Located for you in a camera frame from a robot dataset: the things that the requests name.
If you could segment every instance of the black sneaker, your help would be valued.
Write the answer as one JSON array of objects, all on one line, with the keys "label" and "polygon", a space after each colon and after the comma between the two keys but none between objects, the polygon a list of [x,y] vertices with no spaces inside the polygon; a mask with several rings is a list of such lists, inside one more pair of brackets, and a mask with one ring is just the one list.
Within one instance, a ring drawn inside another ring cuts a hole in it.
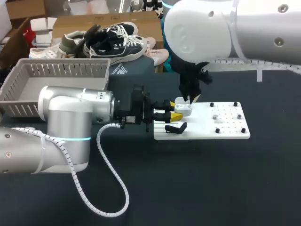
[{"label": "black sneaker", "polygon": [[147,49],[147,42],[139,36],[116,35],[90,48],[91,58],[109,58],[111,65],[136,60]]},{"label": "black sneaker", "polygon": [[155,10],[155,0],[144,0],[144,10],[154,11]]},{"label": "black sneaker", "polygon": [[119,24],[114,24],[106,29],[103,29],[99,32],[97,32],[93,38],[91,38],[89,41],[86,41],[83,47],[83,53],[87,58],[90,58],[90,47],[92,45],[95,45],[98,42],[103,42],[107,39],[109,39],[111,36],[115,36],[116,34],[114,32],[108,32],[109,31],[118,31],[122,32],[124,35],[137,35],[138,34],[138,28],[137,26],[132,22],[122,22]]},{"label": "black sneaker", "polygon": [[157,13],[157,16],[159,19],[162,19],[164,17],[163,14],[163,0],[155,0],[155,11]]}]

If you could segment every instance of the red object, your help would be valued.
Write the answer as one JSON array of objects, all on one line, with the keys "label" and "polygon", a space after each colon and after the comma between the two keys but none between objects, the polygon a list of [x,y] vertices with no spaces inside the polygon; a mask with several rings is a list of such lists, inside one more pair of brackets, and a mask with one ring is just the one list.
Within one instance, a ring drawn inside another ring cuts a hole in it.
[{"label": "red object", "polygon": [[32,31],[32,29],[29,27],[23,31],[23,37],[25,41],[28,43],[29,48],[34,48],[32,45],[32,41],[34,37],[36,37],[36,32]]}]

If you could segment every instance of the sneaker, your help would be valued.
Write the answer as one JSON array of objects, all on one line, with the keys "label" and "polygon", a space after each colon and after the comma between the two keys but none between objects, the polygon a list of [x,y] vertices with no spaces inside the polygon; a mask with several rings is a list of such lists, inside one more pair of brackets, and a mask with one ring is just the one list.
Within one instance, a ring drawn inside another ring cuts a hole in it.
[{"label": "sneaker", "polygon": [[154,38],[148,37],[145,38],[146,43],[147,43],[147,47],[150,49],[153,49],[156,45],[156,40]]},{"label": "sneaker", "polygon": [[163,0],[156,0],[155,11],[156,11],[157,16],[158,16],[159,19],[162,19],[164,17],[164,14],[163,14]]},{"label": "sneaker", "polygon": [[105,40],[108,40],[111,36],[116,36],[116,33],[112,32],[112,31],[116,31],[122,35],[137,35],[138,34],[138,28],[132,22],[122,22],[119,24],[114,24],[106,29],[103,29],[103,30],[97,32],[93,38],[91,38],[89,41],[85,42],[85,45],[83,47],[84,55],[87,58],[90,58],[90,47],[92,45],[95,45],[98,42],[103,42]]},{"label": "sneaker", "polygon": [[153,11],[155,8],[154,0],[145,0],[145,11]]},{"label": "sneaker", "polygon": [[75,58],[77,54],[76,46],[84,39],[85,34],[86,32],[80,31],[64,34],[59,45],[57,58]]},{"label": "sneaker", "polygon": [[154,60],[155,67],[162,64],[162,63],[164,63],[169,57],[169,53],[166,49],[150,49],[150,48],[147,48],[144,55],[146,55],[147,57],[150,57]]},{"label": "sneaker", "polygon": [[141,57],[147,49],[146,40],[137,35],[116,34],[106,41],[90,48],[91,58],[110,58],[111,65],[133,61]]},{"label": "sneaker", "polygon": [[143,7],[143,0],[131,0],[132,12],[142,12],[144,11]]},{"label": "sneaker", "polygon": [[42,48],[31,48],[29,51],[30,59],[55,59],[57,58],[59,44],[48,47],[46,49]]}]

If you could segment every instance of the white plate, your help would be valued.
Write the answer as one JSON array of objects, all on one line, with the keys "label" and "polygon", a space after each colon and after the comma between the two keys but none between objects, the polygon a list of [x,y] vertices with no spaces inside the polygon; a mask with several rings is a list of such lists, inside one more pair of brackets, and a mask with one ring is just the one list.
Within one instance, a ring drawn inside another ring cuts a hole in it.
[{"label": "white plate", "polygon": [[[195,139],[249,139],[250,131],[241,104],[235,107],[234,102],[215,102],[214,107],[209,103],[192,104],[192,114],[183,117],[178,122],[167,124],[154,121],[154,138],[156,140],[195,140]],[[155,113],[163,113],[162,110],[154,110]],[[165,126],[181,127],[187,122],[186,130],[181,134],[166,133]]]}]

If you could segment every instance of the cable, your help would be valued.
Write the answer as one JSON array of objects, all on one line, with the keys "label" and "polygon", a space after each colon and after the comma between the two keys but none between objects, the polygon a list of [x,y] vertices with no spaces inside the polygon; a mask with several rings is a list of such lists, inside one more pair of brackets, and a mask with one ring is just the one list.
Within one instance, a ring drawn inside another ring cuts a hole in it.
[{"label": "cable", "polygon": [[[215,64],[222,64],[222,65],[245,65],[246,63],[243,60],[237,58],[228,58],[228,59],[218,59],[218,60],[209,60],[210,63]],[[280,67],[296,74],[301,74],[301,67],[297,65],[288,65],[283,63],[273,63],[268,61],[262,60],[250,60],[251,65],[266,65],[266,66],[273,66],[273,67]]]},{"label": "cable", "polygon": [[124,207],[116,212],[116,213],[106,213],[106,212],[103,212],[101,210],[98,210],[96,207],[94,207],[92,205],[92,203],[90,203],[90,201],[88,200],[88,198],[86,197],[86,195],[84,194],[83,192],[83,189],[81,188],[80,186],[80,183],[79,183],[79,180],[78,180],[78,177],[76,175],[76,172],[75,172],[75,169],[74,169],[74,166],[73,166],[73,163],[72,163],[72,160],[70,158],[70,155],[68,153],[68,151],[64,148],[64,146],[60,143],[59,140],[55,139],[54,137],[51,137],[47,134],[43,134],[43,133],[39,133],[38,131],[36,130],[32,130],[32,129],[28,129],[28,128],[13,128],[15,130],[19,130],[21,132],[24,132],[24,133],[28,133],[28,134],[32,134],[32,135],[35,135],[35,136],[38,136],[38,137],[41,137],[41,136],[44,136],[46,140],[50,141],[51,143],[53,143],[54,145],[56,145],[64,154],[67,162],[68,162],[68,165],[71,169],[71,174],[72,174],[72,177],[73,177],[73,181],[74,181],[74,184],[77,188],[77,191],[79,192],[82,200],[84,201],[84,203],[96,214],[100,215],[100,216],[103,216],[103,217],[108,217],[108,218],[113,218],[113,217],[117,217],[117,216],[120,216],[121,214],[123,214],[127,208],[128,208],[128,205],[129,205],[129,194],[128,194],[128,191],[127,191],[127,188],[125,186],[125,184],[123,183],[123,181],[121,180],[121,178],[119,177],[119,175],[117,174],[117,172],[114,170],[114,168],[112,167],[112,165],[110,164],[109,160],[107,159],[107,157],[105,156],[104,152],[103,152],[103,149],[100,145],[100,136],[102,134],[102,132],[107,129],[107,128],[110,128],[110,127],[113,127],[113,128],[120,128],[120,125],[119,124],[108,124],[108,125],[105,125],[103,126],[97,133],[97,147],[100,151],[100,154],[102,155],[104,161],[106,162],[106,164],[108,165],[108,167],[110,168],[110,170],[112,171],[112,173],[114,174],[114,176],[116,177],[116,179],[119,181],[120,185],[122,186],[123,190],[124,190],[124,193],[126,195],[126,203],[124,205]]}]

